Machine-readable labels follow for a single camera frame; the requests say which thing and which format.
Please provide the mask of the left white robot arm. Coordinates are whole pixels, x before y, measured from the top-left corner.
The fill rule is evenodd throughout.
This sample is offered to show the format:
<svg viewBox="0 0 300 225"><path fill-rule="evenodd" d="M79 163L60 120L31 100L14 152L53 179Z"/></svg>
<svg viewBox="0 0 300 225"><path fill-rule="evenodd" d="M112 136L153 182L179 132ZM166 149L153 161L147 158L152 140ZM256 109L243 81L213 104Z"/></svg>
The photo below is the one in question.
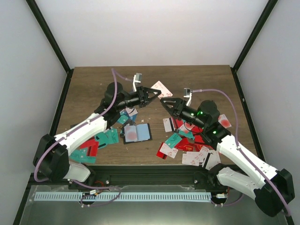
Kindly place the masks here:
<svg viewBox="0 0 300 225"><path fill-rule="evenodd" d="M128 93L119 82L109 84L100 106L86 120L64 133L55 136L46 134L40 139L33 160L34 179L39 182L38 172L41 172L44 180L75 180L85 189L93 188L96 178L90 169L84 164L70 162L69 156L88 139L114 125L122 110L145 107L160 94L160 90L143 86Z"/></svg>

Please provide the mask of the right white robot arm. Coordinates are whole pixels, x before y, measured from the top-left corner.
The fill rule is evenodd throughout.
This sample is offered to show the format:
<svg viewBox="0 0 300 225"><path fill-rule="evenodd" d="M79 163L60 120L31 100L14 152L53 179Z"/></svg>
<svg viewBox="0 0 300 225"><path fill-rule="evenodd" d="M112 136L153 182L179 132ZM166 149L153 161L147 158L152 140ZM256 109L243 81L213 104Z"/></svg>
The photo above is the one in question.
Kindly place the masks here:
<svg viewBox="0 0 300 225"><path fill-rule="evenodd" d="M286 169L277 168L262 161L241 145L218 118L220 112L214 101L204 100L193 109L181 98L164 97L162 106L174 118L184 120L202 129L205 144L233 161L243 173L218 164L211 169L209 185L218 189L229 186L252 198L258 208L270 217L287 211L287 204L295 198L293 177Z"/></svg>

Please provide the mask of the white floral VIP card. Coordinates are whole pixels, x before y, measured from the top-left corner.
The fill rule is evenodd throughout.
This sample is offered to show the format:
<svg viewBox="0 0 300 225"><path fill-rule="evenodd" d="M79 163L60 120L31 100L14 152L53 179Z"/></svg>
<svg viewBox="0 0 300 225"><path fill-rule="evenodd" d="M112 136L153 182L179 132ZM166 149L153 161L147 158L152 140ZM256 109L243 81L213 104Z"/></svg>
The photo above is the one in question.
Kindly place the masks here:
<svg viewBox="0 0 300 225"><path fill-rule="evenodd" d="M158 98L170 98L173 94L160 82L157 81L154 85L151 86L151 89L160 90L161 94L158 95Z"/></svg>

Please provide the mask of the black leather card holder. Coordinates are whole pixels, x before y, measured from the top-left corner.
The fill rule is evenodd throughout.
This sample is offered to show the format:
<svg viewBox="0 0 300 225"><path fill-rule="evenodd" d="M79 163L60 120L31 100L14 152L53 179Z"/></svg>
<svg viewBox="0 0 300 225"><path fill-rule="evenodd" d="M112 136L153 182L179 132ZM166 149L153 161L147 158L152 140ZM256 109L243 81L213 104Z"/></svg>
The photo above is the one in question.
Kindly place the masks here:
<svg viewBox="0 0 300 225"><path fill-rule="evenodd" d="M152 140L150 124L125 126L121 129L120 138L124 144L150 141Z"/></svg>

